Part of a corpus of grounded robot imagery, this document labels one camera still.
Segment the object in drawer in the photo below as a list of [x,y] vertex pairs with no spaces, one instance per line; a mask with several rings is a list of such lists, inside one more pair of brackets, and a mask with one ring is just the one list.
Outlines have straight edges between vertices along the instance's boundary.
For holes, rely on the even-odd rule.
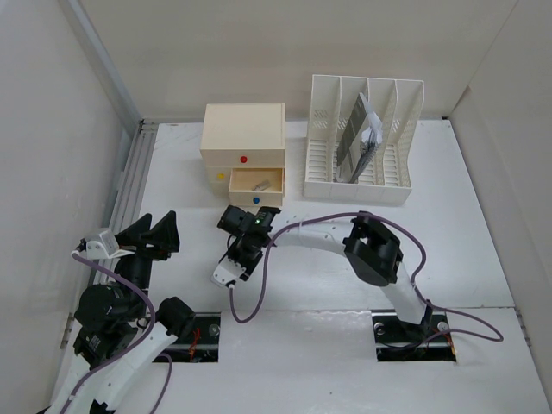
[[360,92],[337,148],[336,181],[356,183],[382,141],[381,120]]
[[260,182],[258,185],[252,188],[252,191],[264,191],[267,188],[270,187],[270,181],[265,179],[264,181]]

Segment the small drawer unit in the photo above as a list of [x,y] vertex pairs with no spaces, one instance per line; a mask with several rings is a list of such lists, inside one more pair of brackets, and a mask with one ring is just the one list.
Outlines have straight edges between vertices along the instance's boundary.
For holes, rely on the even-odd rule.
[[282,205],[284,104],[207,105],[200,151],[211,188],[232,204]]

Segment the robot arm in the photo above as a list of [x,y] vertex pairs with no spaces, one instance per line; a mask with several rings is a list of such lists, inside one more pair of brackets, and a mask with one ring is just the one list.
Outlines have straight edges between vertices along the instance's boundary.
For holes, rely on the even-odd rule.
[[[302,217],[280,215],[280,210],[260,208],[257,215],[229,206],[217,227],[235,239],[223,256],[211,281],[219,286],[247,280],[262,257],[271,237]],[[335,220],[295,227],[279,236],[278,247],[317,248],[346,258],[357,277],[378,286],[392,303],[399,320],[419,325],[426,305],[417,297],[402,263],[400,240],[384,224],[364,217],[352,222]]]
[[[147,214],[118,235],[100,229],[81,241],[78,250],[87,259],[121,258],[115,272],[147,295],[152,263],[167,260],[179,251],[176,214],[169,212],[152,229]],[[46,414],[110,414],[140,374],[168,345],[193,329],[195,313],[178,298],[164,300],[155,312],[149,338],[107,367],[87,378],[76,394],[75,386],[86,374],[121,353],[137,328],[130,323],[146,315],[144,301],[118,282],[92,285],[80,297],[75,318],[82,325],[73,344],[74,355],[66,381]]]

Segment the white backdrop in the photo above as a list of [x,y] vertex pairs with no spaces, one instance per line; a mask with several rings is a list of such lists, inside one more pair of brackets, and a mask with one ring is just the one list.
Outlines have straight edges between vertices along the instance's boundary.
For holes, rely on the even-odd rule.
[[425,81],[455,107],[515,0],[83,0],[145,117],[281,102],[306,117],[313,73]]
[[451,116],[549,401],[551,19],[550,1],[519,2]]
[[0,412],[50,399],[122,136],[56,0],[0,0]]

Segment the purple cable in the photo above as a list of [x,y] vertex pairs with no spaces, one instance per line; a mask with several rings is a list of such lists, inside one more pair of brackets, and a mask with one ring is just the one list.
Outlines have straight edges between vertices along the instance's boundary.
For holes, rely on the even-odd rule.
[[161,400],[165,396],[166,388],[169,386],[169,381],[171,380],[171,374],[173,373],[173,358],[171,358],[171,355],[163,353],[163,354],[159,354],[159,356],[166,358],[166,360],[169,362],[169,372],[166,373],[165,384],[163,384],[163,389],[161,390],[161,394],[159,394],[159,397],[155,402],[154,408],[149,412],[149,414],[154,414],[157,411],[159,404],[161,404]]
[[251,313],[251,315],[249,315],[245,319],[240,319],[237,316],[237,314],[235,312],[235,307],[234,307],[234,288],[232,287],[230,289],[230,310],[232,312],[232,316],[234,317],[234,319],[238,323],[247,323],[251,319],[253,319],[257,315],[257,313],[259,313],[260,307],[262,306],[262,302],[265,298],[265,293],[267,291],[268,255],[270,254],[270,249],[275,245],[274,243],[276,242],[276,239],[278,239],[278,237],[280,237],[286,231],[288,231],[290,229],[294,229],[294,228],[299,227],[299,226],[306,226],[306,225],[309,225],[309,224],[326,222],[328,220],[334,220],[336,218],[344,218],[344,217],[367,217],[367,218],[372,218],[374,220],[377,220],[381,223],[387,224],[388,226],[391,226],[391,227],[397,229],[398,231],[403,233],[406,237],[411,239],[412,242],[418,247],[418,249],[420,250],[420,254],[422,255],[422,259],[420,260],[420,264],[417,266],[416,270],[414,271],[414,273],[411,276],[412,287],[414,288],[414,292],[416,292],[416,294],[420,298],[420,300],[422,302],[424,302],[426,305],[428,305],[430,308],[433,308],[435,311],[445,311],[445,312],[454,313],[456,315],[460,315],[460,316],[463,316],[463,317],[469,317],[470,319],[473,319],[476,322],[484,324],[485,326],[487,326],[487,328],[489,328],[495,334],[497,334],[497,337],[495,338],[495,337],[492,337],[492,336],[482,335],[482,334],[478,334],[477,332],[472,332],[472,331],[464,330],[464,329],[446,329],[446,330],[439,331],[438,333],[435,333],[434,335],[428,336],[423,341],[421,341],[417,344],[412,344],[412,345],[407,345],[406,347],[402,347],[402,349],[415,348],[415,347],[418,347],[419,345],[422,345],[424,343],[433,341],[438,336],[444,336],[444,335],[447,335],[447,334],[450,334],[450,333],[477,336],[478,338],[487,339],[488,341],[493,341],[493,342],[502,342],[504,340],[504,336],[500,333],[500,331],[498,329],[496,329],[489,322],[481,319],[480,317],[470,315],[469,313],[462,312],[461,310],[454,310],[454,309],[445,308],[445,307],[442,307],[442,306],[437,306],[436,304],[432,304],[428,299],[426,299],[416,286],[416,277],[419,275],[420,271],[425,266],[425,262],[427,260],[427,254],[425,253],[425,248],[423,247],[423,244],[410,231],[408,231],[404,227],[402,227],[402,226],[396,224],[395,222],[392,222],[391,220],[388,220],[388,219],[386,219],[382,216],[376,216],[375,214],[369,213],[367,211],[362,211],[362,212],[359,211],[359,212],[355,212],[355,213],[337,213],[337,214],[332,214],[332,215],[329,215],[329,216],[313,218],[311,220],[305,220],[303,222],[289,224],[289,225],[283,227],[282,229],[280,229],[278,232],[276,232],[276,234],[273,236],[272,240],[268,243],[267,251],[265,252],[265,260],[264,260],[263,269],[262,269],[262,284],[261,284],[261,288],[260,288],[259,301],[257,302],[257,305],[255,306],[255,308],[254,308],[253,312]]
[[147,326],[145,332],[142,334],[142,336],[140,338],[138,338],[138,340],[136,342],[134,342],[128,348],[124,349],[119,354],[113,356],[113,358],[110,358],[110,359],[104,361],[102,364],[98,365],[97,367],[95,367],[94,369],[92,369],[91,371],[86,373],[83,376],[83,378],[81,378],[78,381],[77,385],[72,389],[71,394],[70,394],[69,398],[67,399],[66,403],[63,405],[63,408],[61,409],[60,414],[65,414],[65,412],[69,408],[69,405],[71,404],[72,397],[77,395],[78,389],[84,384],[84,382],[87,379],[89,379],[92,375],[94,375],[98,371],[104,369],[108,365],[111,365],[113,362],[121,359],[124,355],[128,354],[130,351],[132,351],[134,348],[136,348],[138,345],[140,345],[146,339],[146,337],[149,334],[151,334],[151,332],[154,328],[154,325],[155,325],[155,308],[154,308],[154,304],[152,304],[152,301],[149,300],[149,298],[146,296],[146,294],[144,292],[142,292],[141,289],[138,286],[134,285],[133,283],[130,283],[128,280],[122,278],[118,274],[111,272],[110,269],[107,269],[103,266],[100,266],[97,263],[94,263],[93,261],[85,259],[84,257],[80,257],[80,255],[78,255],[77,253],[73,253],[72,257],[73,257],[74,260],[79,261],[79,262],[87,265],[88,267],[91,267],[95,270],[98,270],[101,273],[107,274],[111,278],[115,279],[121,285],[127,286],[131,291],[136,293],[140,297],[140,299],[143,300],[146,303],[146,306],[147,306],[147,308],[149,310],[149,313],[150,313],[150,316],[151,316],[151,320],[150,320],[149,325]]

